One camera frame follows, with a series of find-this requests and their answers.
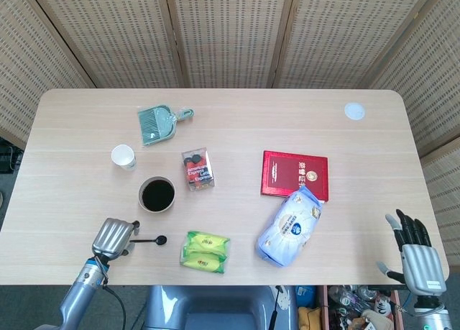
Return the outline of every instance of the yellow snack package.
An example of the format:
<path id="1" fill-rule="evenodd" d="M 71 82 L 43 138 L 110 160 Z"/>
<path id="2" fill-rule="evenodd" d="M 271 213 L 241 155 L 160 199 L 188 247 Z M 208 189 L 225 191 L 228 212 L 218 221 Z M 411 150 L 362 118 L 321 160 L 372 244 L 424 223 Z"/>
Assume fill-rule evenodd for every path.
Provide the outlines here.
<path id="1" fill-rule="evenodd" d="M 204 270 L 209 272 L 224 273 L 225 259 L 212 253 L 192 253 L 184 255 L 180 259 L 180 264 L 193 269 Z"/>
<path id="2" fill-rule="evenodd" d="M 226 237 L 190 231 L 187 234 L 187 242 L 184 246 L 183 254 L 188 256 L 196 252 L 214 253 L 225 260 L 227 257 L 227 243 L 229 241 L 230 239 Z"/>

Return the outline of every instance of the blue packaging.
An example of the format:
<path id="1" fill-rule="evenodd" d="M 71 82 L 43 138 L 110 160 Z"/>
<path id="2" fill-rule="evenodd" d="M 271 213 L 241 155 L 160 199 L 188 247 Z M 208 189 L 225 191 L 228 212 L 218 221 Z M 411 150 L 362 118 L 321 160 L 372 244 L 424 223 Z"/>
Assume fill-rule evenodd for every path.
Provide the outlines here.
<path id="1" fill-rule="evenodd" d="M 316 286 L 315 285 L 296 285 L 295 299 L 297 307 L 315 307 Z"/>

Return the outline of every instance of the floor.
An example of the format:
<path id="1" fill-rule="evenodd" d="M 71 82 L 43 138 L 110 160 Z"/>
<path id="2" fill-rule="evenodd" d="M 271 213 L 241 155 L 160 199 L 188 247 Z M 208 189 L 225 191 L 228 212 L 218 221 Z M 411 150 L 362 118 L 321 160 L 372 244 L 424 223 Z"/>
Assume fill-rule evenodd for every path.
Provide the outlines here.
<path id="1" fill-rule="evenodd" d="M 0 192 L 4 194 L 4 204 L 0 208 L 0 225 L 3 224 L 9 198 L 11 197 L 14 174 L 0 174 Z M 452 326 L 460 329 L 460 274 L 451 274 L 447 280 L 447 293 L 443 294 L 443 302 L 451 315 Z M 2 286 L 0 285 L 0 329 L 33 330 L 42 324 L 57 325 L 60 323 L 59 305 L 69 286 Z M 141 321 L 132 328 L 134 320 L 142 310 L 147 297 L 145 286 L 114 286 L 126 307 L 126 330 L 139 330 Z M 401 303 L 407 292 L 400 294 Z M 403 316 L 406 329 L 419 329 L 417 321 L 407 315 Z M 108 293 L 100 290 L 82 320 L 79 329 L 121 329 L 122 316 L 120 305 Z"/>

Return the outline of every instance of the white snack bag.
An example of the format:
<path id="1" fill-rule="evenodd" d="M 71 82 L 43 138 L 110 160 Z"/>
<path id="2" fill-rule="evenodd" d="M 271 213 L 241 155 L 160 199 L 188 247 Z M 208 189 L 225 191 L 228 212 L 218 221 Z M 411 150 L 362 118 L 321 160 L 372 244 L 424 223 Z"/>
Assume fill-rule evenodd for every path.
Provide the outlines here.
<path id="1" fill-rule="evenodd" d="M 257 240 L 257 253 L 277 266 L 292 263 L 310 239 L 321 209 L 319 200 L 305 186 L 291 193 L 282 202 L 272 224 Z"/>

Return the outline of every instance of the woven panel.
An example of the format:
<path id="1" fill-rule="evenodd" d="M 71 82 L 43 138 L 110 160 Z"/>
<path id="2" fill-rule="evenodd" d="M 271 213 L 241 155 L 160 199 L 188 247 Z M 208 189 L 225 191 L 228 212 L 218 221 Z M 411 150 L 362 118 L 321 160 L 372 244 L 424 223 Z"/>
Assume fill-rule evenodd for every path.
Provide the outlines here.
<path id="1" fill-rule="evenodd" d="M 356 88 L 418 0 L 300 0 L 280 88 Z"/>
<path id="2" fill-rule="evenodd" d="M 267 86 L 284 0 L 175 3 L 192 87 Z"/>
<path id="3" fill-rule="evenodd" d="M 100 87 L 178 87 L 158 0 L 40 1 Z"/>
<path id="4" fill-rule="evenodd" d="M 404 99 L 417 148 L 460 127 L 460 0 L 439 0 L 374 88 Z"/>
<path id="5" fill-rule="evenodd" d="M 44 92 L 90 85 L 26 0 L 0 5 L 0 129 L 25 143 Z"/>
<path id="6" fill-rule="evenodd" d="M 460 265 L 460 147 L 423 166 L 449 265 Z"/>

